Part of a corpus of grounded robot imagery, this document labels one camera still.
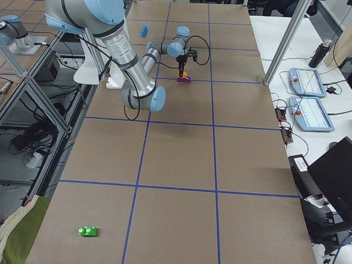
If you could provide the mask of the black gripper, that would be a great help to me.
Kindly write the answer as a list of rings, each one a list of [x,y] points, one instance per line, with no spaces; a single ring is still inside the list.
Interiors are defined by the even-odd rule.
[[[181,55],[177,56],[176,61],[178,62],[178,78],[182,78],[184,75],[184,65],[186,65],[188,58],[192,58],[194,62],[197,62],[197,50],[187,48],[181,52]]]

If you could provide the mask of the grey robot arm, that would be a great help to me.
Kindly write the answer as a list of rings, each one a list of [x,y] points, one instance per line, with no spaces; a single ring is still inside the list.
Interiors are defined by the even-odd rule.
[[[159,60],[167,54],[177,60],[179,76],[184,74],[188,57],[197,58],[197,51],[188,46],[189,28],[180,26],[176,36],[167,41],[151,41],[147,52],[139,59],[123,29],[125,11],[123,1],[46,1],[47,24],[63,32],[82,35],[89,30],[100,39],[126,78],[121,97],[131,109],[157,112],[166,101],[166,91],[149,77]]]

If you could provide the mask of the second grey robot base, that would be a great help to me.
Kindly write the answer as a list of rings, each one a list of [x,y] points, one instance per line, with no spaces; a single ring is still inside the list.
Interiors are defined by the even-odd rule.
[[[46,36],[32,36],[16,15],[1,17],[1,41],[16,55],[35,55]]]

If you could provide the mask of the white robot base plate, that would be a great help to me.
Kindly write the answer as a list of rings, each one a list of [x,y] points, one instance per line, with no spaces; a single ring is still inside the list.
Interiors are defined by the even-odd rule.
[[[107,82],[106,88],[107,89],[121,89],[125,78],[122,71],[118,68],[118,66],[111,62],[106,70]]]

